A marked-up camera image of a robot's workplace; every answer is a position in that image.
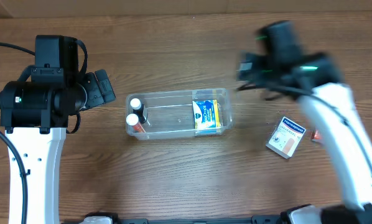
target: small bottle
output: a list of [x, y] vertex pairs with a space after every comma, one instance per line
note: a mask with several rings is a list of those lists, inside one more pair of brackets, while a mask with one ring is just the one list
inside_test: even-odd
[[134, 98], [130, 102], [131, 108], [134, 110], [134, 114], [139, 117], [141, 124], [146, 122], [146, 117], [143, 115], [144, 105], [138, 98]]
[[144, 130], [144, 128], [142, 127], [142, 124], [139, 122], [139, 118], [137, 117], [136, 114], [129, 114], [127, 117], [126, 117], [126, 123], [130, 126], [132, 126], [132, 128], [139, 132], [139, 133], [145, 133], [146, 131]]

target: bandage box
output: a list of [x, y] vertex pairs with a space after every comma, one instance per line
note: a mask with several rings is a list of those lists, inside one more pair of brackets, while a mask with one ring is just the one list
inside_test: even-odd
[[288, 159], [295, 152], [306, 129], [291, 119], [283, 117], [267, 140], [266, 147]]

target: clear plastic container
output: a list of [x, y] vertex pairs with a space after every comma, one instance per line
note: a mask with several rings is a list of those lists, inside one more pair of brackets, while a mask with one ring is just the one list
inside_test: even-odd
[[[130, 101], [138, 98], [144, 104], [147, 121], [142, 124], [145, 133], [126, 125], [126, 132], [139, 140], [185, 138], [222, 134], [233, 124], [230, 96], [224, 88], [208, 90], [134, 93], [126, 98], [126, 115], [133, 113]], [[216, 100], [220, 125], [215, 128], [195, 129], [193, 101]]]

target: white bottle cap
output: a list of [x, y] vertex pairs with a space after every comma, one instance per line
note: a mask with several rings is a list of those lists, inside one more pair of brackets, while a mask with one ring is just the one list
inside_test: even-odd
[[139, 122], [139, 118], [137, 117], [136, 114], [129, 114], [126, 117], [126, 123], [131, 126], [135, 126], [138, 122]]
[[132, 99], [130, 104], [131, 104], [131, 108], [134, 110], [139, 110], [142, 107], [142, 103], [138, 98]]

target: wood grain surface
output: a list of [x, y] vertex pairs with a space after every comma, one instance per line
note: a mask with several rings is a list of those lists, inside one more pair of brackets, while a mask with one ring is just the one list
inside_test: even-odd
[[[310, 142], [314, 127], [291, 100], [265, 102], [261, 91], [233, 94], [235, 125], [222, 136], [138, 141], [125, 132], [131, 93], [235, 89], [240, 52], [258, 50], [253, 32], [283, 19], [295, 22], [306, 52], [333, 55], [372, 140], [372, 12], [0, 19], [0, 41], [28, 49], [37, 34], [81, 39], [88, 71], [106, 69], [117, 96], [82, 113], [81, 129], [67, 136], [60, 219], [98, 210], [151, 220], [249, 217], [338, 203], [325, 149]], [[0, 47], [0, 91], [31, 64], [30, 55]], [[309, 130], [289, 160], [265, 148], [283, 115]], [[7, 223], [8, 212], [9, 163], [0, 141], [0, 223]]]
[[372, 11], [372, 0], [0, 0], [0, 18], [328, 11]]

